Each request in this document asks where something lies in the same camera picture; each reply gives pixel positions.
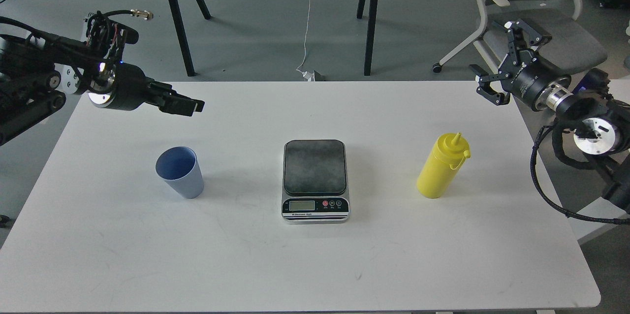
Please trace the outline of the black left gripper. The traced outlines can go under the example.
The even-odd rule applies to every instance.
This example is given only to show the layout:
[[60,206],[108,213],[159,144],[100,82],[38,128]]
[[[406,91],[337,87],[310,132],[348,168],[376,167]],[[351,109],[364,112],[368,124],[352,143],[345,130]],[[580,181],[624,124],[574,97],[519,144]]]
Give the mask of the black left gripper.
[[202,112],[205,101],[178,94],[170,84],[150,82],[137,66],[122,63],[115,72],[115,85],[108,94],[88,93],[98,108],[132,111],[147,102],[159,111],[172,115],[192,116]]

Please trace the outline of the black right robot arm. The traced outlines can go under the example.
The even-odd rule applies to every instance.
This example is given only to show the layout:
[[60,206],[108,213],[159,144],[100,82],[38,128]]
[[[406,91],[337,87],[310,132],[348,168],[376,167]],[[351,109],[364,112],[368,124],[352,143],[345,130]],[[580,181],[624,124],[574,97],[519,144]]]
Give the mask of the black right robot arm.
[[506,22],[507,54],[494,74],[472,64],[477,93],[500,106],[517,98],[533,111],[550,109],[552,124],[542,126],[534,140],[530,158],[533,184],[549,206],[567,218],[603,224],[627,225],[628,219],[606,219],[570,211],[550,200],[538,183],[537,154],[547,135],[552,136],[558,160],[578,170],[595,170],[605,181],[602,197],[629,211],[629,159],[622,163],[613,155],[629,149],[629,105],[608,90],[608,75],[590,69],[574,90],[570,75],[538,54],[537,47],[552,37],[534,22]]

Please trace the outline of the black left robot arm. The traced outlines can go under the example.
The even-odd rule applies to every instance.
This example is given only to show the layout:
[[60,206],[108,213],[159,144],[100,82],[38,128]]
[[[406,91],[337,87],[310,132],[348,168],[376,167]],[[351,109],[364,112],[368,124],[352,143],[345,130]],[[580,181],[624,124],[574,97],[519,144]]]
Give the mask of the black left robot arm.
[[132,111],[146,103],[167,114],[192,116],[202,112],[200,99],[178,94],[169,84],[149,78],[137,66],[124,63],[126,44],[135,44],[135,29],[112,20],[129,14],[150,20],[146,10],[97,11],[86,21],[86,40],[47,33],[17,20],[3,24],[29,32],[25,38],[1,36],[0,141],[6,144],[56,113],[66,103],[60,90],[62,74],[56,65],[69,66],[77,75],[76,94],[88,92],[99,108]]

